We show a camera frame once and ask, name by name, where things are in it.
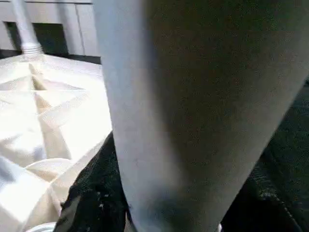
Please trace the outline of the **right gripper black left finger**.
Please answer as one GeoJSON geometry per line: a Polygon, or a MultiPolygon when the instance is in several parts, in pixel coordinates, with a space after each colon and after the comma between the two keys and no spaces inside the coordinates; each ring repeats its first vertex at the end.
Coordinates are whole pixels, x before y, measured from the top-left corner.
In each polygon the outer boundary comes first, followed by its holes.
{"type": "Polygon", "coordinates": [[[78,174],[62,204],[56,232],[123,232],[128,204],[113,133],[78,174]]]}

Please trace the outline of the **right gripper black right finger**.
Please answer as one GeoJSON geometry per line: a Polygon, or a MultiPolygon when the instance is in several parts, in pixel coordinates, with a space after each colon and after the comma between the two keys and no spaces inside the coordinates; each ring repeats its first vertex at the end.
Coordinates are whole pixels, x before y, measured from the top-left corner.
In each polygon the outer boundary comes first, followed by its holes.
{"type": "Polygon", "coordinates": [[[221,225],[224,232],[307,232],[309,152],[292,147],[264,151],[221,225]]]}

